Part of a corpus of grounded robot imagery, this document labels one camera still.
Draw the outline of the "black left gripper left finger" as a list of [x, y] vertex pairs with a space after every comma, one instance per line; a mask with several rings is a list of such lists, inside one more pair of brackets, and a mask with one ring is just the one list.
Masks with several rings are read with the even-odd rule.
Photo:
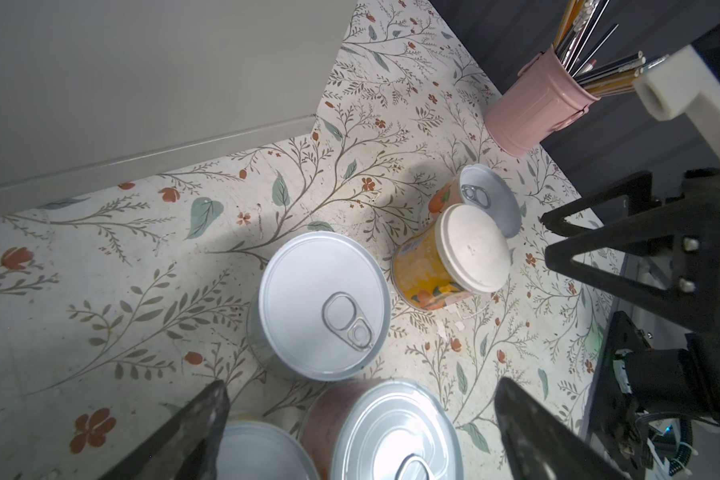
[[104, 479], [215, 479], [230, 411], [226, 385], [208, 384]]

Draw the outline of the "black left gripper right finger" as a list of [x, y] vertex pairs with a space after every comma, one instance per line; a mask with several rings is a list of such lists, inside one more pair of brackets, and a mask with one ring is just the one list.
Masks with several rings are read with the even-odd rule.
[[496, 386], [494, 407], [515, 479], [626, 479], [628, 476], [558, 421], [510, 377]]

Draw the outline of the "orange can plastic lid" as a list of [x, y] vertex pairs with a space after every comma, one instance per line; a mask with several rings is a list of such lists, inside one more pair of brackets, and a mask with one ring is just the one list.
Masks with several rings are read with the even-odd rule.
[[392, 260], [392, 282], [414, 308], [434, 311], [503, 288], [511, 270], [507, 240], [482, 209], [455, 204]]

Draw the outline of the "teal can pull tab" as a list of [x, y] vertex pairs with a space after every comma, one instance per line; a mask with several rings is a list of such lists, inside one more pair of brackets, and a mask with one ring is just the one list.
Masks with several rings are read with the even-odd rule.
[[391, 298], [373, 256], [334, 232], [286, 242], [266, 266], [248, 318], [247, 341], [268, 373], [337, 382], [380, 353]]

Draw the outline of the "yellow can pull tab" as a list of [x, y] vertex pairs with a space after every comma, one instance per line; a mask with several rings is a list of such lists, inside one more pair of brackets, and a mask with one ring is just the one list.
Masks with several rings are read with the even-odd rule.
[[286, 431], [260, 421], [235, 421], [224, 429], [217, 479], [311, 479], [319, 475], [303, 447]]

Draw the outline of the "pink can pull tab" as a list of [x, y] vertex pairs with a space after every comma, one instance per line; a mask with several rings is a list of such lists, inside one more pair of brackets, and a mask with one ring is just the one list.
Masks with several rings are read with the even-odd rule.
[[455, 428], [407, 379], [336, 383], [309, 408], [299, 441], [322, 479], [462, 479]]

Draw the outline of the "pink pencil cup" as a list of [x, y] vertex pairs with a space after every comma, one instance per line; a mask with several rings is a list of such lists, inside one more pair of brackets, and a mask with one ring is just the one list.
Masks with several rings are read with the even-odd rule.
[[518, 72], [511, 88], [489, 107], [484, 124], [502, 151], [522, 157], [587, 114], [598, 100], [567, 73], [550, 47]]

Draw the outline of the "orange can pull tab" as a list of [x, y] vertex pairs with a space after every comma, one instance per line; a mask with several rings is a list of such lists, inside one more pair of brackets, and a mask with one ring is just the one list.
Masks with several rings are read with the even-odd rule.
[[466, 203], [481, 208], [507, 238], [521, 229], [520, 205], [506, 182], [484, 165], [467, 165], [440, 187], [421, 213], [424, 224], [435, 221], [448, 207]]

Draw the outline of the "pencils bundle in cup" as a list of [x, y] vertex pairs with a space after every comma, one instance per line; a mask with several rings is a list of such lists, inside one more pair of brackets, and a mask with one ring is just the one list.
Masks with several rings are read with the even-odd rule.
[[666, 58], [646, 42], [668, 7], [667, 1], [566, 1], [545, 53], [563, 83], [591, 99], [626, 94]]

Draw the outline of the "grey metal cabinet box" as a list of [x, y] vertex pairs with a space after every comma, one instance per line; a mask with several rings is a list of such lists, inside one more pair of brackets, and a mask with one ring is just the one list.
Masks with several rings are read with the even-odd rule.
[[0, 1], [0, 216], [305, 134], [351, 1]]

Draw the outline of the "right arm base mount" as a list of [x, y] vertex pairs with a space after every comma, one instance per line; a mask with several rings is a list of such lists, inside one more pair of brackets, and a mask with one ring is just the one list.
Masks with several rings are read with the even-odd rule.
[[702, 369], [692, 348], [653, 347], [624, 311], [611, 317], [587, 422], [605, 460], [628, 479], [688, 476]]

